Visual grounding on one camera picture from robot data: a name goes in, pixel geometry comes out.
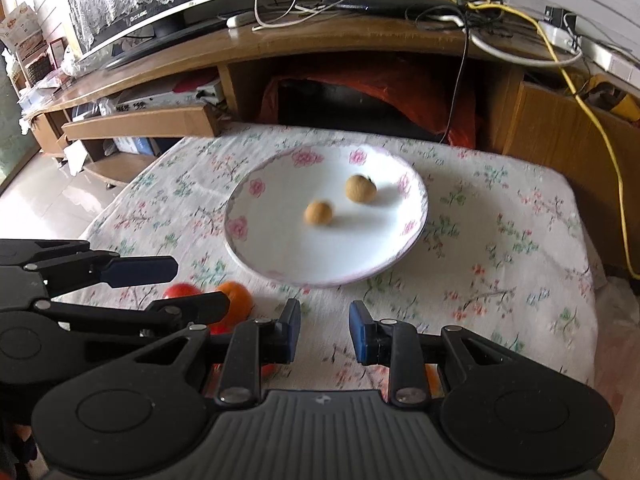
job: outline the floor tile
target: floor tile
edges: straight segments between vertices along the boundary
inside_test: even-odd
[[[52,238],[78,238],[91,223],[91,218],[80,218],[69,212],[66,199],[56,199],[41,218],[53,233]]]
[[[104,182],[83,171],[73,177],[56,200],[66,201],[71,214],[93,220],[113,202],[122,189],[106,189]]]
[[[0,195],[0,238],[77,238],[121,190],[38,154]]]
[[[73,177],[65,167],[41,153],[34,156],[0,196],[0,205],[6,200],[17,200],[36,216],[42,216]]]

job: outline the wooden shelf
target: wooden shelf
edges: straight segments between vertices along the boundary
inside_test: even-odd
[[[153,155],[113,153],[97,162],[84,165],[84,170],[101,178],[107,184],[126,186],[145,170],[156,158]]]
[[[493,46],[519,56],[546,59],[546,48],[531,35],[512,38],[487,37]],[[376,50],[421,52],[460,56],[465,44],[458,30],[418,30],[413,22],[393,18],[349,15],[331,20],[309,20],[295,27],[253,32],[251,27],[224,29],[185,41],[114,70],[96,70],[56,95],[45,107],[32,113],[63,110],[121,92],[160,77],[218,65],[226,66],[267,57]],[[475,45],[469,55],[493,59]]]

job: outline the tv stand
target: tv stand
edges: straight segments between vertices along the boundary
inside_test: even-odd
[[[212,20],[205,20],[204,22],[184,27],[184,18],[181,14],[172,14],[162,20],[158,20],[154,23],[155,38],[148,41],[143,41],[134,48],[123,52],[119,56],[111,59],[105,66],[107,70],[112,70],[126,65],[132,61],[136,61],[150,54],[154,54],[182,43],[183,41],[193,40],[199,36],[215,32],[226,27],[226,21],[219,18],[213,18]]]

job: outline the orange plastic bag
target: orange plastic bag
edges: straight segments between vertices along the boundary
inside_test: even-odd
[[[280,81],[309,79],[347,86],[378,98],[394,106],[421,128],[443,134],[447,128],[452,86],[460,61],[450,58],[442,58],[441,61],[427,65],[396,54],[368,52],[294,58],[271,78],[265,88],[258,122],[278,123]],[[452,146],[475,148],[478,127],[476,95],[473,85],[466,83],[463,77],[448,141]]]

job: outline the tablecloth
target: tablecloth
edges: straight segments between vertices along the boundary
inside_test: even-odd
[[[231,191],[269,156],[317,142],[383,146],[411,163],[430,202],[418,243],[391,269],[337,288],[297,288],[244,272],[223,243]],[[266,387],[384,388],[384,368],[354,360],[352,300],[363,300],[374,319],[407,320],[419,332],[460,324],[577,380],[593,380],[596,263],[574,194],[560,174],[513,158],[420,140],[233,123],[216,139],[181,140],[123,190],[84,238],[122,256],[171,254],[180,264],[174,282],[206,291],[241,282],[254,296],[252,317],[278,317],[287,298],[298,298],[296,359]],[[166,287],[101,284],[66,299],[142,309]]]

